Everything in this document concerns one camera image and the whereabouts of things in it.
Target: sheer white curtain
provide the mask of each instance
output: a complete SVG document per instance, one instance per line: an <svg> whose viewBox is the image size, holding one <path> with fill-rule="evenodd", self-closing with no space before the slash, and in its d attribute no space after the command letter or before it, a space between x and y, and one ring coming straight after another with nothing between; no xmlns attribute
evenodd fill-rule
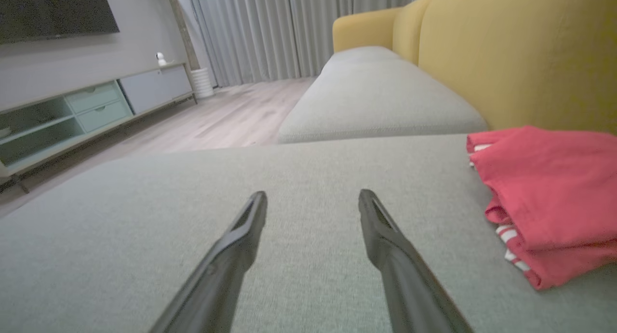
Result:
<svg viewBox="0 0 617 333"><path fill-rule="evenodd" d="M342 15L412 0L192 0L219 86L315 76Z"/></svg>

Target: gray curtain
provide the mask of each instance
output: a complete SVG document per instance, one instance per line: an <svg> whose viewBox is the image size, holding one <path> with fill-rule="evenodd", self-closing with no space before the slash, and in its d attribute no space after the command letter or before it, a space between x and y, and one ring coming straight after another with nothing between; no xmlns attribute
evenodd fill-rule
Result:
<svg viewBox="0 0 617 333"><path fill-rule="evenodd" d="M342 16L412 0L192 0L219 86L318 75Z"/></svg>

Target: floor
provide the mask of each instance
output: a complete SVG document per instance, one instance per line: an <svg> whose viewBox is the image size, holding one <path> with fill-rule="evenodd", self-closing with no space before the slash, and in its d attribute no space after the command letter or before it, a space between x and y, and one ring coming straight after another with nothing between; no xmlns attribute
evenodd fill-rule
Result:
<svg viewBox="0 0 617 333"><path fill-rule="evenodd" d="M227 87L215 96L167 107L41 166L0 193L0 217L103 162L148 153L275 144L276 133L314 78Z"/></svg>

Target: television screen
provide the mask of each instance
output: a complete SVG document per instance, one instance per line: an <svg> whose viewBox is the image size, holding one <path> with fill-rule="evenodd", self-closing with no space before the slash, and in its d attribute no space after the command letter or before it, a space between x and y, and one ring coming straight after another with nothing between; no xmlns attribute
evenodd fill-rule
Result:
<svg viewBox="0 0 617 333"><path fill-rule="evenodd" d="M0 0L0 43L119 31L107 0Z"/></svg>

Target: sofa seat cushion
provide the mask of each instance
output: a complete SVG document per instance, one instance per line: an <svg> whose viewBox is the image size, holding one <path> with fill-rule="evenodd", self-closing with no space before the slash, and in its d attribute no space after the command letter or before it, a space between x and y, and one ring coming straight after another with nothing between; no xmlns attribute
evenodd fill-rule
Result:
<svg viewBox="0 0 617 333"><path fill-rule="evenodd" d="M108 162L0 219L0 332L145 333L249 195L268 215L233 332L391 332L358 212L374 190L476 333L608 332L617 267L537 293L484 218L464 135Z"/></svg>
<svg viewBox="0 0 617 333"><path fill-rule="evenodd" d="M486 131L463 98L382 47L332 56L282 124L279 142Z"/></svg>

